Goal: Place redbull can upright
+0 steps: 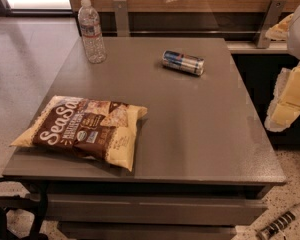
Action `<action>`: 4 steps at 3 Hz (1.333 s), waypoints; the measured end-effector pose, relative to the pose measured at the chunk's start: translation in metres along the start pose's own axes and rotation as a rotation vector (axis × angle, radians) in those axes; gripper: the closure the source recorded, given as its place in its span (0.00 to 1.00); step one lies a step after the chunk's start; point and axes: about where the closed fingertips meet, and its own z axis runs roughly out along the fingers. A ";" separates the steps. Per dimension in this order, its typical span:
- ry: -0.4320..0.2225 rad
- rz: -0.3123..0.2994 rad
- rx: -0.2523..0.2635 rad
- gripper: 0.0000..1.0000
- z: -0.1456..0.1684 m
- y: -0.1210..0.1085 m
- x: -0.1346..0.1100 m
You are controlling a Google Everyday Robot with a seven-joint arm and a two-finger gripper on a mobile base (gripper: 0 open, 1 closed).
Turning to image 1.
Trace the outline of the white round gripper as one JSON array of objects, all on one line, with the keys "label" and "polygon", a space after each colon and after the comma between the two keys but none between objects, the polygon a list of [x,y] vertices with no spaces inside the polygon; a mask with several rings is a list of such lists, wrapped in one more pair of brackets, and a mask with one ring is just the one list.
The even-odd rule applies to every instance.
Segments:
[{"label": "white round gripper", "polygon": [[[293,15],[269,28],[265,37],[277,41],[287,39],[288,53],[300,60],[300,5]],[[292,70],[281,70],[273,95],[264,126],[271,132],[282,132],[300,116],[300,63]]]}]

